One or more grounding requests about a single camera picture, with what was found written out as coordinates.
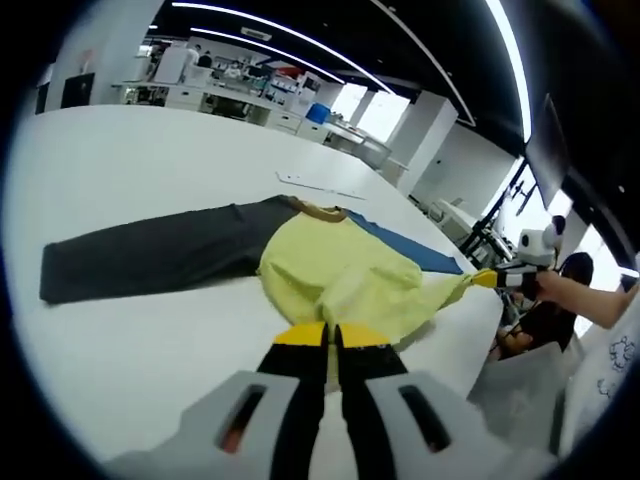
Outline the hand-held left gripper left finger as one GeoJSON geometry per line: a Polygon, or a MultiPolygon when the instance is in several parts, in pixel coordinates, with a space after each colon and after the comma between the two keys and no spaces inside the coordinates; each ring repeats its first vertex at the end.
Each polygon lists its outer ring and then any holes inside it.
{"type": "Polygon", "coordinates": [[[328,327],[296,325],[276,336],[254,371],[238,371],[186,409],[191,476],[305,479],[324,414],[328,327]]]}

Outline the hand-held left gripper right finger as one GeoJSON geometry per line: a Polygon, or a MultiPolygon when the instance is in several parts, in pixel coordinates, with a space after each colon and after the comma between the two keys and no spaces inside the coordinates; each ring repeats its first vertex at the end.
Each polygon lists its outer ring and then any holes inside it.
{"type": "Polygon", "coordinates": [[[390,341],[359,324],[335,329],[342,416],[361,479],[485,479],[477,412],[390,341]]]}

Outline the person's right hand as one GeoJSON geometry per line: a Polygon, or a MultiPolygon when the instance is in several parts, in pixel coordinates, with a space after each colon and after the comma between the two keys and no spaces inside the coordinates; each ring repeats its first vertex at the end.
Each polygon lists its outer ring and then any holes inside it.
{"type": "Polygon", "coordinates": [[[571,280],[553,271],[527,273],[521,292],[530,300],[560,303],[571,291],[571,280]]]}

